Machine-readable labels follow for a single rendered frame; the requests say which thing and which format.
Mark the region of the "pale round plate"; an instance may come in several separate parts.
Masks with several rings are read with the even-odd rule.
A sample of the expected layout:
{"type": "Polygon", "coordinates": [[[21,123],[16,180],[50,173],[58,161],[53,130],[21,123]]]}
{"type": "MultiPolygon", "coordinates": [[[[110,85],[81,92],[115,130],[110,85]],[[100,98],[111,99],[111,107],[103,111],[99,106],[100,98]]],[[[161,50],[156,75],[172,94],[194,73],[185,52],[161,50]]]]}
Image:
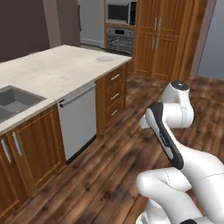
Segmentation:
{"type": "Polygon", "coordinates": [[[110,61],[113,61],[114,58],[113,57],[110,57],[110,56],[100,56],[98,58],[96,58],[98,61],[100,62],[110,62],[110,61]]]}

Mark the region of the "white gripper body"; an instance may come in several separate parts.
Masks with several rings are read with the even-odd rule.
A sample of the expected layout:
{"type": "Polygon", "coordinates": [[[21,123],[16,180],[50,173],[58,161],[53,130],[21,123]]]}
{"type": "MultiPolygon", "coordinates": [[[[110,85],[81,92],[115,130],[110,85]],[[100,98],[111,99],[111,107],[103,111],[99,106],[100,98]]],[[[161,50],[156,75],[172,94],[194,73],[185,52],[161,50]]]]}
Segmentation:
{"type": "Polygon", "coordinates": [[[140,127],[142,129],[148,129],[150,127],[150,125],[147,123],[145,115],[143,115],[142,118],[140,119],[140,127]]]}

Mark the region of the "silver microwave oven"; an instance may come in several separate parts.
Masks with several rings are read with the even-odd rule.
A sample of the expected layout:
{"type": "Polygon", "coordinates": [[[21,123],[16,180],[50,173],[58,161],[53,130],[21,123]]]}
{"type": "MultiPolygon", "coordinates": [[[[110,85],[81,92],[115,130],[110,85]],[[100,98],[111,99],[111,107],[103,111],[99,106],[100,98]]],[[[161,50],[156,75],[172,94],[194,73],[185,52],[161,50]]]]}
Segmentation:
{"type": "Polygon", "coordinates": [[[105,0],[106,22],[119,25],[136,23],[137,0],[105,0]]]}

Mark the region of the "wooden cupboard door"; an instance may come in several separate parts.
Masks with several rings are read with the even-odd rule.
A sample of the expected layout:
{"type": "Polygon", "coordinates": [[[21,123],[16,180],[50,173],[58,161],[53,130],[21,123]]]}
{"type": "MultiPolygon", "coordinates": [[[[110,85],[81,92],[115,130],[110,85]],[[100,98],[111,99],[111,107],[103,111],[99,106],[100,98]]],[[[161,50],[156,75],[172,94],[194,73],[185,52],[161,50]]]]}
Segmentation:
{"type": "Polygon", "coordinates": [[[19,124],[6,134],[24,188],[32,196],[66,162],[57,105],[19,124]],[[21,145],[19,156],[12,133],[21,145]]]}
{"type": "Polygon", "coordinates": [[[4,135],[0,136],[0,222],[7,219],[19,206],[20,197],[17,191],[16,166],[11,150],[11,163],[4,154],[1,139],[4,138],[7,146],[8,141],[4,135]]]}

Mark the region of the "grey kitchen sink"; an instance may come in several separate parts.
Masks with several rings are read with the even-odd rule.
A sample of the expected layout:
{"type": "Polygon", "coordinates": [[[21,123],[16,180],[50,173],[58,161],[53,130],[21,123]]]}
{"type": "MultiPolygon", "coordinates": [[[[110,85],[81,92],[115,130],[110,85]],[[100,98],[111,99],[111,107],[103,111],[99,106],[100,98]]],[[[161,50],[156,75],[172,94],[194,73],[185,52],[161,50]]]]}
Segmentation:
{"type": "Polygon", "coordinates": [[[9,120],[45,99],[43,96],[11,85],[0,88],[0,123],[9,120]]]}

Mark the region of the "tall wooden cupboards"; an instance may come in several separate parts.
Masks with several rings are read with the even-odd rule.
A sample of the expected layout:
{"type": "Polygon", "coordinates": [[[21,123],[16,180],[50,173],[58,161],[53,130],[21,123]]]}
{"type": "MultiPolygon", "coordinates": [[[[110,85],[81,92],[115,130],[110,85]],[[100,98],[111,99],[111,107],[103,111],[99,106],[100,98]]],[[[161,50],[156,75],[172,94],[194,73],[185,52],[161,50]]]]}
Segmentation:
{"type": "Polygon", "coordinates": [[[208,0],[139,0],[133,73],[164,81],[189,76],[208,0]]]}

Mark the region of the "silver built-in oven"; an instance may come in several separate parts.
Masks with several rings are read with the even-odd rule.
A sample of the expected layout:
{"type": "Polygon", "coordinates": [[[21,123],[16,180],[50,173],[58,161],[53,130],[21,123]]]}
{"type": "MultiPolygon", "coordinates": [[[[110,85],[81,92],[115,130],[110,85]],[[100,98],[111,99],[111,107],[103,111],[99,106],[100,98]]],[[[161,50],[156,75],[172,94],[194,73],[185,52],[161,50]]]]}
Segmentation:
{"type": "Polygon", "coordinates": [[[119,53],[133,53],[134,31],[118,27],[107,28],[107,48],[119,53]]]}

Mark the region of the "wooden drawer front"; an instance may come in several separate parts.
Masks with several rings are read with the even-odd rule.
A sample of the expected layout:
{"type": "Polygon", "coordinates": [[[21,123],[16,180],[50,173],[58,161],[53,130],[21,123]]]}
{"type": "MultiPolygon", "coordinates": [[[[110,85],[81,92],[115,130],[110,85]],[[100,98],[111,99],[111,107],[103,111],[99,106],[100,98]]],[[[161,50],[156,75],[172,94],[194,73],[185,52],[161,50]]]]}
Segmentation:
{"type": "Polygon", "coordinates": [[[123,111],[123,100],[116,101],[113,103],[105,112],[105,124],[109,125],[112,123],[123,111]],[[118,109],[115,115],[111,115],[116,109],[118,109]]]}
{"type": "Polygon", "coordinates": [[[109,90],[104,95],[105,108],[107,109],[108,107],[110,107],[115,101],[120,99],[122,96],[123,96],[123,84],[114,86],[111,90],[109,90]],[[110,98],[113,97],[117,93],[120,93],[120,94],[114,100],[110,100],[110,98]]]}
{"type": "Polygon", "coordinates": [[[123,66],[119,66],[117,69],[111,71],[110,73],[107,73],[104,76],[104,90],[108,90],[108,89],[112,88],[119,81],[122,81],[123,78],[124,78],[124,67],[123,66]],[[116,78],[115,80],[111,80],[111,78],[117,74],[120,74],[120,76],[118,78],[116,78]]]}

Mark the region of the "silver dishwasher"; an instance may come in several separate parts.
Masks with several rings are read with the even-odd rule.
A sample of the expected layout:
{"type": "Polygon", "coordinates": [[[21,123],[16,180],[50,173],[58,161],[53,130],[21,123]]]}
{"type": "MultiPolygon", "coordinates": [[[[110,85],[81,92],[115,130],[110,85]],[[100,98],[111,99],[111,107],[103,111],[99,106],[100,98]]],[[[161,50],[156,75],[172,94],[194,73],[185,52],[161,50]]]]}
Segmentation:
{"type": "Polygon", "coordinates": [[[96,135],[95,88],[64,108],[59,104],[69,101],[94,84],[89,82],[78,87],[58,101],[59,121],[67,162],[84,149],[96,135]]]}

